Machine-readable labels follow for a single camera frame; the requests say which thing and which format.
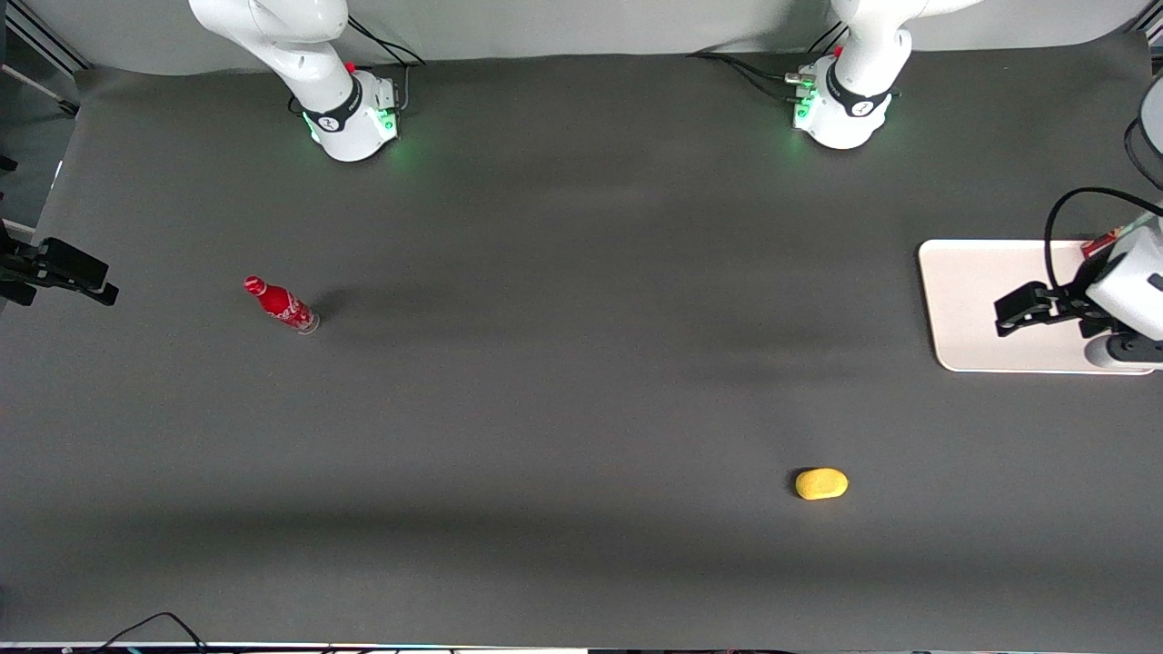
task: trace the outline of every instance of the white backdrop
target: white backdrop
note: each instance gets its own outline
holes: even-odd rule
[[[207,33],[186,0],[27,0],[91,62],[185,74],[261,65]],[[1107,34],[1147,0],[985,0],[909,23],[920,50],[1032,48]],[[351,14],[429,59],[584,54],[793,50],[828,24],[827,0],[349,0]],[[386,61],[348,30],[359,63]]]

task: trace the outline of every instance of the gray table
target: gray table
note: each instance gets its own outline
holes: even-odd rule
[[[918,55],[835,152],[708,62],[440,63],[340,165],[274,77],[84,73],[41,235],[122,296],[0,320],[0,635],[1163,651],[1163,377],[944,371],[915,264],[1148,193],[1149,77]]]

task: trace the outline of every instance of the black cable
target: black cable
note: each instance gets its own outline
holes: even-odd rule
[[[835,31],[835,29],[837,27],[840,27],[841,24],[843,24],[843,21],[836,21],[836,24],[834,24],[830,28],[828,28],[828,31],[821,34],[820,38],[816,38],[815,43],[813,43],[812,45],[809,45],[808,49],[805,50],[805,52],[814,52],[815,51],[815,47],[819,45],[819,44],[821,44],[821,43],[823,43],[823,40],[827,38],[829,34],[832,34],[833,31]]]
[[[1130,163],[1132,165],[1135,166],[1135,170],[1137,170],[1140,175],[1146,177],[1147,180],[1151,183],[1151,186],[1155,186],[1160,191],[1163,191],[1163,182],[1160,182],[1158,179],[1155,178],[1154,175],[1147,172],[1147,169],[1143,166],[1143,162],[1139,161],[1139,155],[1135,154],[1135,148],[1130,144],[1130,134],[1135,130],[1135,127],[1140,125],[1141,123],[1139,122],[1137,118],[1130,121],[1130,125],[1127,126],[1127,130],[1122,133],[1122,148],[1127,150],[1127,158],[1130,159]]]
[[[751,73],[755,73],[756,76],[762,77],[763,79],[778,79],[780,81],[783,81],[784,79],[784,76],[782,74],[768,72],[765,70],[758,69],[744,62],[743,59],[740,59],[739,57],[733,57],[730,55],[725,55],[722,52],[711,52],[707,50],[699,50],[698,52],[691,52],[690,55],[687,55],[687,57],[693,57],[695,59],[714,59],[716,62],[723,62],[730,65],[742,67],[747,71],[750,71]]]
[[[368,38],[371,38],[373,42],[376,42],[376,44],[379,45],[380,48],[383,48],[385,52],[387,52],[388,55],[392,56],[392,58],[394,58],[397,62],[400,62],[401,66],[408,67],[408,63],[405,62],[404,59],[401,59],[400,56],[395,54],[395,50],[392,50],[386,44],[380,43],[380,41],[378,38],[376,38],[374,36],[372,36],[370,31],[366,31],[362,27],[357,27],[354,21],[352,21],[351,27],[354,27],[355,30],[358,31],[359,34],[362,34],[362,35],[366,36]]]
[[[422,65],[422,66],[427,66],[428,65],[428,62],[426,62],[422,58],[420,58],[420,55],[416,55],[411,49],[405,48],[404,45],[400,45],[399,43],[392,43],[391,41],[385,41],[385,40],[378,37],[378,36],[376,36],[374,34],[371,33],[370,29],[368,29],[366,27],[364,27],[363,23],[361,23],[356,19],[354,19],[351,16],[348,16],[348,23],[350,23],[351,27],[356,28],[356,31],[358,31],[359,34],[366,36],[368,38],[371,38],[376,43],[379,43],[379,47],[383,48],[383,49],[385,49],[385,50],[387,50],[388,52],[391,52],[392,56],[395,57],[395,59],[398,62],[400,62],[400,65],[406,66],[408,64],[404,63],[404,59],[401,59],[399,57],[399,55],[397,55],[395,52],[393,52],[392,50],[390,50],[390,48],[395,48],[397,50],[402,50],[402,51],[407,52],[413,59],[415,59],[416,62],[419,62],[420,65]]]
[[[848,27],[844,27],[844,29],[840,30],[840,31],[839,31],[839,33],[836,34],[836,36],[834,36],[834,37],[832,38],[832,41],[829,41],[829,42],[828,42],[828,47],[827,47],[827,48],[825,48],[825,49],[823,49],[822,51],[823,51],[823,52],[829,52],[829,51],[832,51],[832,47],[833,47],[833,45],[835,45],[835,44],[836,44],[836,42],[837,42],[837,41],[840,41],[840,37],[841,37],[841,36],[843,36],[843,35],[844,35],[844,34],[847,34],[847,33],[848,33]]]
[[[698,58],[718,59],[718,57],[698,57]],[[766,86],[763,86],[762,84],[759,84],[759,81],[757,79],[752,78],[750,74],[747,73],[745,69],[740,67],[740,66],[735,65],[732,62],[727,62],[727,61],[723,61],[723,59],[718,59],[718,61],[721,61],[721,62],[726,63],[728,66],[730,66],[730,70],[737,72],[740,76],[743,77],[743,79],[747,80],[748,84],[750,84],[751,86],[754,86],[759,93],[763,93],[768,98],[771,98],[773,100],[786,100],[787,99],[787,95],[780,95],[780,94],[776,93],[775,91],[768,88]]]
[[[1157,216],[1163,218],[1163,209],[1150,204],[1149,201],[1137,196],[1132,196],[1130,193],[1127,193],[1125,191],[1119,191],[1116,189],[1107,189],[1105,186],[1083,186],[1079,189],[1075,189],[1073,191],[1070,191],[1065,196],[1058,198],[1058,201],[1054,202],[1054,208],[1050,209],[1050,214],[1046,216],[1046,230],[1042,233],[1042,257],[1046,260],[1046,276],[1049,277],[1050,279],[1050,287],[1053,287],[1054,291],[1057,293],[1062,292],[1062,286],[1058,284],[1058,277],[1054,273],[1054,260],[1050,256],[1050,241],[1054,237],[1054,223],[1058,219],[1058,212],[1062,211],[1062,206],[1065,205],[1070,200],[1070,198],[1073,198],[1075,196],[1078,196],[1080,193],[1100,193],[1103,196],[1111,196],[1113,198],[1119,198],[1120,200],[1130,202],[1146,212],[1150,212]],[[1076,311],[1075,307],[1071,306],[1069,303],[1064,303],[1064,306],[1066,307],[1068,313],[1070,313],[1071,315],[1075,315],[1076,318],[1079,318],[1085,321],[1092,320],[1087,318],[1083,312]]]
[[[187,625],[186,623],[183,623],[181,618],[174,616],[173,613],[171,613],[169,611],[162,611],[160,613],[154,613],[152,616],[150,616],[149,618],[145,618],[144,620],[137,623],[136,625],[134,625],[131,627],[126,627],[126,628],[119,631],[116,634],[114,634],[113,638],[110,638],[109,640],[106,640],[105,645],[101,645],[97,649],[93,649],[92,654],[97,654],[98,652],[104,652],[105,649],[108,649],[108,647],[110,645],[113,645],[114,642],[116,642],[117,640],[120,640],[121,637],[126,635],[127,633],[129,633],[129,632],[131,632],[131,631],[134,631],[134,630],[136,630],[136,628],[138,628],[138,627],[141,627],[141,626],[143,626],[143,625],[145,625],[145,624],[148,624],[150,621],[152,621],[152,620],[156,620],[157,618],[162,618],[162,617],[170,618],[174,623],[178,623],[178,626],[181,627],[181,630],[185,631],[187,635],[190,635],[190,639],[194,641],[194,646],[198,647],[198,652],[200,654],[206,654],[206,641],[202,640],[201,638],[199,638],[198,634],[194,633],[194,630],[190,628],[190,625]]]

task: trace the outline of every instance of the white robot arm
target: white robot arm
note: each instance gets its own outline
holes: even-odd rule
[[[790,83],[802,84],[793,126],[828,148],[863,144],[884,125],[889,90],[913,51],[905,21],[948,14],[982,0],[832,0],[848,23],[843,54],[801,66]]]
[[[312,137],[333,158],[370,157],[395,138],[391,80],[349,71],[328,43],[348,24],[347,0],[190,0],[206,29],[271,66],[299,100]]]

